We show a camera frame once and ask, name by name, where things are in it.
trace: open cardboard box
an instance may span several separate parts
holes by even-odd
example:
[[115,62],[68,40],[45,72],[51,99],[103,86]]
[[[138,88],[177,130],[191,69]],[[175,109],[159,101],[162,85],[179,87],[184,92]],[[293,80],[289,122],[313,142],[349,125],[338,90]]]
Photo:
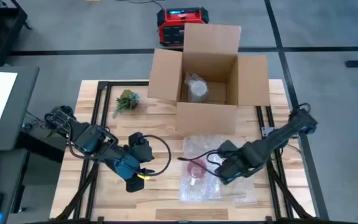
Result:
[[[237,55],[241,27],[185,24],[183,53],[155,49],[148,97],[177,101],[176,129],[186,134],[234,134],[238,106],[268,106],[264,55]],[[207,81],[204,103],[187,103],[186,73]]]

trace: plastic bag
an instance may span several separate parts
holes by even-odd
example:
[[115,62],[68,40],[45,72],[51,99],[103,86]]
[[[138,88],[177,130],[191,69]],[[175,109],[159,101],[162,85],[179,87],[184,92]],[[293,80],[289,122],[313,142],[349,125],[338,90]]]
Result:
[[[183,157],[194,158],[203,153],[218,149],[225,141],[222,136],[189,136],[183,141]],[[213,154],[209,160],[222,163],[222,159]],[[210,171],[214,171],[217,165],[209,163],[206,157],[195,161],[205,166]],[[232,201],[236,204],[248,204],[257,201],[254,192],[254,178],[237,178],[228,185],[221,183],[218,177],[215,177],[201,168],[191,165],[191,162],[183,162],[180,182],[180,200],[183,202],[205,202],[210,200]]]
[[188,101],[191,103],[202,103],[208,96],[206,81],[195,73],[187,73],[185,83],[189,86]]

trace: wooden table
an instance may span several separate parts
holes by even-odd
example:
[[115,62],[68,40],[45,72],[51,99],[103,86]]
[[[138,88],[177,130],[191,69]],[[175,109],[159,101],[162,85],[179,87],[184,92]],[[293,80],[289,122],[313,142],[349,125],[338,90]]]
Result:
[[[75,116],[79,121],[91,121],[96,87],[99,80],[82,81]],[[140,103],[136,110],[120,114],[112,119],[115,100],[125,89],[139,93]],[[270,102],[276,126],[282,126],[288,119],[288,103],[281,80],[270,80]],[[98,114],[100,123],[103,103]],[[135,193],[125,191],[125,182],[106,165],[101,164],[96,187],[92,220],[104,216],[108,221],[162,221],[162,220],[229,220],[252,221],[265,220],[266,216],[274,217],[269,181],[266,170],[254,175],[254,186],[257,202],[250,205],[236,205],[228,201],[205,203],[184,203],[179,199],[181,162],[176,160],[182,155],[183,136],[175,131],[175,103],[165,100],[147,98],[147,86],[114,86],[111,90],[107,126],[116,135],[121,144],[127,143],[128,135],[140,131],[154,134],[166,140],[172,149],[173,159],[165,173],[153,177],[145,183],[145,189]],[[235,136],[225,136],[237,144],[260,138],[259,125],[255,108],[242,106],[237,113],[237,129]],[[296,140],[290,144],[298,147]],[[162,143],[150,139],[155,159],[148,163],[148,169],[160,170],[167,161],[166,148]],[[303,168],[300,153],[286,147],[282,155],[289,189],[305,210],[314,215],[310,190]],[[50,217],[58,215],[75,194],[80,179],[83,161],[73,157],[66,150],[60,171],[59,181],[53,201]],[[281,194],[280,206],[283,216],[284,202]],[[81,217],[85,215],[85,193]]]

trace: red portable power station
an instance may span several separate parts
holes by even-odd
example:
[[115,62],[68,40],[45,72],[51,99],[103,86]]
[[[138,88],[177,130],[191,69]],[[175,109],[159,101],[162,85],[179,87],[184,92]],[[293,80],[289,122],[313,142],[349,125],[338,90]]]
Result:
[[157,25],[160,32],[160,44],[181,46],[185,33],[185,23],[209,22],[208,11],[204,7],[184,9],[161,9],[157,13]]

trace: yellow tag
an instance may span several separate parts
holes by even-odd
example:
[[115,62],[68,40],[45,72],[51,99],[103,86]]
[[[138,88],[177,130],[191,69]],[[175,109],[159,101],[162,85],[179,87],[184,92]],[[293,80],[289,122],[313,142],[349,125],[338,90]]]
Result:
[[143,175],[140,175],[140,174],[138,174],[137,176],[142,178],[142,179],[144,179],[144,180],[150,180],[151,179],[151,177],[143,176]]

